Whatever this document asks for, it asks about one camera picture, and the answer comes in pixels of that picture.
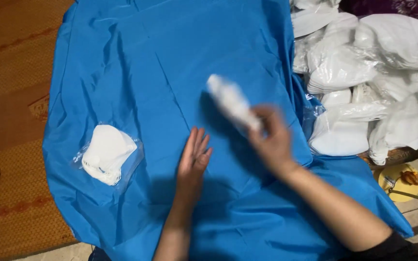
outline purple fabric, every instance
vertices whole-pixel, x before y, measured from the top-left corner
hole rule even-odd
[[[343,0],[341,5],[356,16],[401,14],[418,19],[418,0]]]

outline brown floor mat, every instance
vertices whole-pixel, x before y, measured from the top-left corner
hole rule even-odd
[[[72,0],[0,0],[0,260],[74,243],[41,142],[56,33]]]

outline blue tablecloth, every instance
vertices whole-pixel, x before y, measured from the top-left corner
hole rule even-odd
[[[278,105],[299,163],[412,235],[362,160],[310,153],[302,114],[317,101],[306,100],[292,73],[293,41],[285,0],[77,0],[58,32],[43,142],[50,190],[75,237],[113,261],[151,260],[181,151],[198,126],[211,134],[214,152],[194,212],[192,260],[345,254],[217,111],[205,84],[212,73],[237,82],[252,104]],[[145,158],[123,194],[71,165],[98,122],[144,144]]]

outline sleeve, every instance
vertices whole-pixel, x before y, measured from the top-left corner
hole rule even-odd
[[[380,245],[366,251],[353,252],[349,258],[340,261],[418,261],[418,251],[414,244],[393,233]]]

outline hand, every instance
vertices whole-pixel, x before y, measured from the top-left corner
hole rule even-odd
[[[264,130],[250,130],[249,141],[252,146],[274,174],[292,172],[298,165],[291,157],[290,134],[282,117],[268,105],[255,106],[251,110],[261,118],[267,132],[267,137],[264,137]]]
[[[173,207],[193,210],[198,202],[202,189],[202,175],[212,154],[212,148],[207,149],[209,139],[209,135],[204,136],[204,128],[191,129],[178,166]]]

